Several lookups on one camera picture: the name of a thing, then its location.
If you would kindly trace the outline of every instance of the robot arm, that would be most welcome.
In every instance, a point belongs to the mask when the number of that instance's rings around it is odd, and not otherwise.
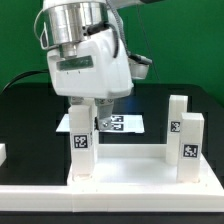
[[[163,0],[112,0],[114,6],[118,8],[125,8],[137,4],[149,4]]]
[[[155,1],[44,0],[40,39],[54,89],[58,95],[96,99],[101,130],[111,127],[113,100],[130,94],[131,70],[140,65],[147,74],[151,63],[127,50],[116,8]]]

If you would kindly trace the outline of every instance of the black tabletop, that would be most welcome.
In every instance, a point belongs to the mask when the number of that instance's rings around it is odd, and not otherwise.
[[[100,142],[165,144],[170,95],[188,96],[188,111],[203,114],[203,154],[224,186],[224,109],[198,86],[135,85],[129,97],[116,100],[114,113],[143,115],[145,133],[101,133]],[[18,84],[0,95],[0,143],[6,143],[7,146],[7,160],[0,167],[0,185],[66,185],[71,164],[69,135],[55,131],[68,108],[68,99],[57,96],[48,84]],[[13,223],[10,222],[12,217],[23,220],[23,223],[26,219],[28,221],[26,213],[0,215],[0,223]],[[195,217],[195,220],[201,220],[198,223],[212,223],[209,222],[212,217],[223,220],[222,214],[214,213],[178,213],[172,216],[170,213],[109,213],[85,216],[60,213],[45,214],[42,223],[44,220],[51,220],[49,223],[53,223],[55,219],[57,222],[54,223],[59,223],[63,217],[63,223],[71,223],[71,220],[76,220],[76,223],[91,223],[94,217],[98,217],[97,223],[136,223],[139,220],[142,220],[141,223],[153,220],[154,223],[165,223],[166,220],[169,220],[169,223],[178,223],[177,221],[182,219],[189,223]]]

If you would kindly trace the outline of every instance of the green wall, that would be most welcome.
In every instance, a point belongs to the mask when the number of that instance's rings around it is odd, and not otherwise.
[[[0,2],[0,88],[16,74],[47,67],[33,35],[42,0]],[[143,35],[139,9],[150,53]],[[119,12],[131,51],[152,57],[147,83],[188,83],[224,105],[224,0],[166,0]],[[46,75],[27,81],[48,81]]]

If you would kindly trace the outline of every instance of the white pillar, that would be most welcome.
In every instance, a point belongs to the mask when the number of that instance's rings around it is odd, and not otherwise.
[[[72,176],[90,176],[96,162],[98,134],[95,130],[95,105],[85,100],[69,108]]]
[[[200,113],[183,113],[181,122],[177,181],[197,183],[199,182],[204,118]]]
[[[0,144],[0,166],[4,163],[5,160],[6,160],[5,144]]]
[[[170,96],[166,162],[171,165],[177,165],[180,142],[181,113],[187,112],[187,103],[187,96]]]

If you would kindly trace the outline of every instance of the white base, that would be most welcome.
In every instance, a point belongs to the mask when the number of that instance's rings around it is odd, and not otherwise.
[[[68,186],[0,186],[1,211],[224,212],[224,191],[201,158],[200,183],[176,183],[166,145],[100,145],[89,179]]]

